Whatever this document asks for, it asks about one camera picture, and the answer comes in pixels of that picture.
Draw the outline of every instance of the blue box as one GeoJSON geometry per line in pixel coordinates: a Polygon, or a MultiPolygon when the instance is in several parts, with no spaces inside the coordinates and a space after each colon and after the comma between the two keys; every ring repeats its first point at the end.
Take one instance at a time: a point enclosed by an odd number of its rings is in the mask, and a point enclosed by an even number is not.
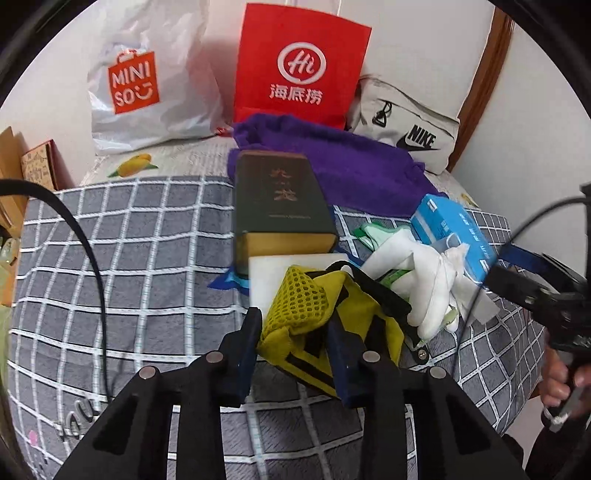
{"type": "Polygon", "coordinates": [[[475,282],[484,280],[496,254],[462,205],[445,197],[427,194],[410,221],[421,242],[427,245],[455,233],[460,243],[470,245],[466,255],[466,273],[475,282]]]}

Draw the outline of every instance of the yellow mesh fabric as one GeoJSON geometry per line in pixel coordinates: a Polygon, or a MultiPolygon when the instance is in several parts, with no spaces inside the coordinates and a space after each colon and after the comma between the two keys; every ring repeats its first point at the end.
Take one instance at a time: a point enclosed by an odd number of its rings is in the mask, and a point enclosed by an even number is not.
{"type": "Polygon", "coordinates": [[[291,333],[310,332],[322,325],[328,307],[324,289],[299,268],[289,267],[267,313],[261,340],[284,326],[291,333]]]}
{"type": "Polygon", "coordinates": [[[326,350],[314,356],[305,350],[306,334],[329,321],[335,308],[346,331],[365,339],[375,316],[385,321],[385,339],[390,358],[400,358],[404,334],[396,320],[345,272],[334,271],[310,278],[309,269],[292,265],[263,324],[258,353],[269,363],[302,381],[336,396],[326,350]],[[336,307],[341,293],[346,298],[336,307]]]}

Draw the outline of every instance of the gray checkered bed sheet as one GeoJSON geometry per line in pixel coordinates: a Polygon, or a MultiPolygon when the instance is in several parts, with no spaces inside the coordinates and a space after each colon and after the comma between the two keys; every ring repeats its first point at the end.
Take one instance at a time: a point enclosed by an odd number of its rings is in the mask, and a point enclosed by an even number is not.
{"type": "MultiPolygon", "coordinates": [[[[143,366],[183,367],[239,328],[248,298],[207,285],[232,262],[232,186],[220,177],[147,178],[63,191],[97,256],[108,305],[108,375],[115,393],[143,366]]],[[[504,218],[470,212],[496,248],[504,218]]],[[[335,207],[340,246],[365,259],[351,232],[364,213],[335,207]]],[[[379,218],[387,226],[407,222],[379,218]]],[[[475,323],[460,351],[462,388],[504,431],[540,374],[543,331],[497,299],[501,312],[475,323]]],[[[100,380],[99,302],[82,247],[53,209],[29,202],[10,330],[8,394],[23,454],[40,479],[58,470],[106,407],[100,380]]],[[[456,335],[443,332],[428,366],[451,370],[456,335]]],[[[412,369],[403,351],[402,365],[412,369]]],[[[176,467],[178,407],[168,452],[176,467]]],[[[407,406],[409,478],[416,477],[414,422],[407,406]]],[[[305,387],[264,361],[241,408],[222,409],[229,479],[356,478],[363,410],[305,387]]]]}

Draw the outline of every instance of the dark green book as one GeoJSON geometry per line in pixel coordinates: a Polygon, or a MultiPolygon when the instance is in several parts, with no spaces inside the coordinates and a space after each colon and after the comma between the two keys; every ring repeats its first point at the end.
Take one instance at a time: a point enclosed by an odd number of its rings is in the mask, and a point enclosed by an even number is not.
{"type": "Polygon", "coordinates": [[[328,205],[303,155],[241,152],[234,205],[234,260],[239,275],[248,275],[249,257],[323,254],[338,240],[328,205]]]}

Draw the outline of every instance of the miniso bag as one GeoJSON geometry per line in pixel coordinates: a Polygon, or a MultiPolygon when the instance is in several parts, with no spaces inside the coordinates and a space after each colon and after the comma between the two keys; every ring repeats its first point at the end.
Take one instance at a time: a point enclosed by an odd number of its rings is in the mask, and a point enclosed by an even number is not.
{"type": "Polygon", "coordinates": [[[207,7],[207,0],[104,2],[102,46],[88,74],[98,154],[209,137],[223,126],[220,93],[201,47],[207,7]]]}

